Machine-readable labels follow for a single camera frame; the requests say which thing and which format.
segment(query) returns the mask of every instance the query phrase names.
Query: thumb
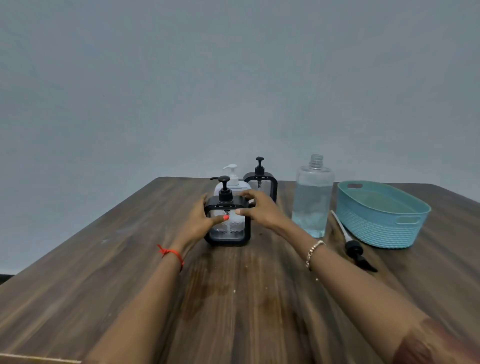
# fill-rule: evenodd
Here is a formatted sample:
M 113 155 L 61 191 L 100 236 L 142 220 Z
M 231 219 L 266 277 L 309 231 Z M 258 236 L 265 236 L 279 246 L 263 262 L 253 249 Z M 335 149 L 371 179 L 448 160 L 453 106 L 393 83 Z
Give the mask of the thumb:
M 252 208 L 237 208 L 235 210 L 235 213 L 237 215 L 241 215 L 241 216 L 249 216 L 251 217 L 252 216 L 252 210 L 255 209 L 254 207 Z
M 219 216 L 214 216 L 210 219 L 210 224 L 212 226 L 215 226 L 216 224 L 220 224 L 221 222 L 224 222 L 228 220 L 229 216 L 228 215 L 219 215 Z

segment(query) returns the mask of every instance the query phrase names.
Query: basket rim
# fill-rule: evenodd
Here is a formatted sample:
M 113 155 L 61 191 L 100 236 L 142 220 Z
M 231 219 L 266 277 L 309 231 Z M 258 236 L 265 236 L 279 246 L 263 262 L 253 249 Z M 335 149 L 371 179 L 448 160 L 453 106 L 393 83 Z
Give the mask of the basket rim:
M 388 186 L 389 188 L 393 188 L 393 189 L 395 189 L 395 190 L 397 190 L 397 191 L 400 191 L 402 194 L 408 196 L 409 198 L 413 198 L 413 199 L 421 202 L 422 204 L 424 204 L 424 205 L 427 207 L 427 211 L 425 211 L 425 212 L 403 212 L 403 213 L 402 213 L 402 212 L 392 212 L 392 211 L 379 210 L 379 209 L 377 209 L 377 208 L 373 208 L 373 207 L 371 207 L 371 206 L 368 206 L 368 205 L 366 205 L 366 204 L 364 204 L 364 203 L 356 200 L 355 198 L 353 198 L 353 197 L 350 196 L 347 192 L 344 191 L 344 186 L 346 186 L 347 184 L 352 184 L 352 183 L 361 183 L 361 184 L 363 184 L 363 183 L 365 183 L 365 182 L 370 183 L 370 184 L 383 184 L 383 185 L 385 185 L 385 186 Z M 387 183 L 375 182 L 375 181 L 365 181 L 365 180 L 353 180 L 353 181 L 350 181 L 350 180 L 349 180 L 349 181 L 339 182 L 338 185 L 337 185 L 337 188 L 338 188 L 340 191 L 342 191 L 348 198 L 350 198 L 350 199 L 352 199 L 353 201 L 355 201 L 357 204 L 362 205 L 362 206 L 364 206 L 364 207 L 366 207 L 366 208 L 368 208 L 368 209 L 370 209 L 370 210 L 373 210 L 373 211 L 384 212 L 384 213 L 392 214 L 392 215 L 426 215 L 426 214 L 430 213 L 431 210 L 432 210 L 432 207 L 431 207 L 429 204 L 427 204 L 425 201 L 422 201 L 422 200 L 420 200 L 418 197 L 415 197 L 415 196 L 413 196 L 413 195 L 411 195 L 411 194 L 409 194 L 409 193 L 407 193 L 407 192 L 405 192 L 405 191 L 402 191 L 402 190 L 400 190 L 399 188 L 396 188 L 396 187 L 394 187 L 394 186 L 391 186 L 391 185 L 389 185 L 389 184 L 387 184 Z

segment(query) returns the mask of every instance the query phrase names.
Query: person's right arm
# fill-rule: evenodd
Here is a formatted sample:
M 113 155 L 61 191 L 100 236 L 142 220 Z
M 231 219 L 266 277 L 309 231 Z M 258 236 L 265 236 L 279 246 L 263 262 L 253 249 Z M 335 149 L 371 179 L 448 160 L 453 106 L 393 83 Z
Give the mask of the person's right arm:
M 236 211 L 289 242 L 303 261 L 318 241 L 286 217 L 263 192 L 243 191 L 256 207 Z M 480 359 L 415 305 L 339 256 L 318 246 L 310 262 L 319 281 L 386 363 L 480 363 Z

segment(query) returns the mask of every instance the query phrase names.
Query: hand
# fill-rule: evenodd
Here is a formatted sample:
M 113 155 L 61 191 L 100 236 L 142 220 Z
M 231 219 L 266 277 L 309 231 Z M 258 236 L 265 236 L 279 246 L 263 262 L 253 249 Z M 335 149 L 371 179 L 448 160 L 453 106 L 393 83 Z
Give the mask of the hand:
M 187 220 L 179 229 L 172 243 L 171 249 L 177 250 L 182 256 L 186 255 L 214 225 L 228 220 L 228 215 L 220 215 L 213 218 L 205 216 L 204 204 L 206 198 L 207 193 L 203 194 L 202 197 L 193 204 Z
M 237 215 L 250 216 L 260 225 L 267 229 L 274 230 L 279 225 L 282 225 L 287 219 L 278 206 L 273 202 L 270 196 L 267 196 L 262 191 L 246 190 L 240 193 L 249 200 L 255 199 L 255 207 L 238 208 L 235 210 Z

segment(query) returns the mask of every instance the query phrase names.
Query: gray wall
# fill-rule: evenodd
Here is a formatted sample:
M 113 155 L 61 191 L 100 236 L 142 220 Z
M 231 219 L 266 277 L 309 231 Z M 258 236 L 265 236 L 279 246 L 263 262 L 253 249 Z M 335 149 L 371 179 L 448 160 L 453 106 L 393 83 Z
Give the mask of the gray wall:
M 477 1 L 0 2 L 0 273 L 158 176 L 257 155 L 279 179 L 480 201 Z

